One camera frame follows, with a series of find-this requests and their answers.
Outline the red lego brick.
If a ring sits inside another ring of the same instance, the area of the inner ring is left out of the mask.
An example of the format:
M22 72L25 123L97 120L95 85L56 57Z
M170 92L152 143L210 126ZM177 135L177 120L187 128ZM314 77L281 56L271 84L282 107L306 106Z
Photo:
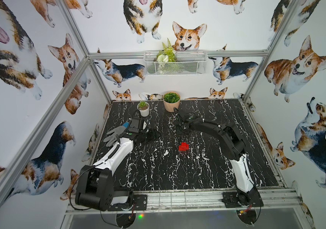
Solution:
M189 145L186 142L182 142L179 146L178 146L178 150L180 152L186 152L189 150Z

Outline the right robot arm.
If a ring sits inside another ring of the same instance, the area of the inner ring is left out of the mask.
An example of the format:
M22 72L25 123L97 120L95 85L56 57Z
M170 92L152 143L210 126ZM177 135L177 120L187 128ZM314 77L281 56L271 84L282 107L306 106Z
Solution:
M218 142L234 171L237 201L243 206L250 205L256 188L247 162L248 143L240 134L239 129L233 124L220 124L177 108L174 109L174 116L176 117L176 131L179 134L187 135L197 131L210 135Z

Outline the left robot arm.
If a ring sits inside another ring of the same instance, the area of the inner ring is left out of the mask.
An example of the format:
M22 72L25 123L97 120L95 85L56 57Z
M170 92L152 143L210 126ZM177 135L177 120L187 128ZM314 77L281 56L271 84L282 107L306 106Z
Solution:
M134 146L147 145L159 137L159 132L150 128L144 118L131 118L109 131L104 141L110 150L93 165L81 169L75 203L83 210L130 210L134 205L133 190L116 188L113 175Z

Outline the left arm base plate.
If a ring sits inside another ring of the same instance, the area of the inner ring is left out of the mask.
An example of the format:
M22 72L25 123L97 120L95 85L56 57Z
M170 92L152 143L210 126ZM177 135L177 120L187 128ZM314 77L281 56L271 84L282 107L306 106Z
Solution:
M114 197L108 211L132 211L147 209L147 195Z

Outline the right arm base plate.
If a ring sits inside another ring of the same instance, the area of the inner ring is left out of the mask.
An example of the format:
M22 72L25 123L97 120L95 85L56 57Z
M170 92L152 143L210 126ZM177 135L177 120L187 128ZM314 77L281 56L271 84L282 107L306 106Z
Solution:
M237 189L235 192L223 192L222 202L226 208L237 208L237 207L263 207L264 203L260 196L259 191L256 188L251 189L245 193Z

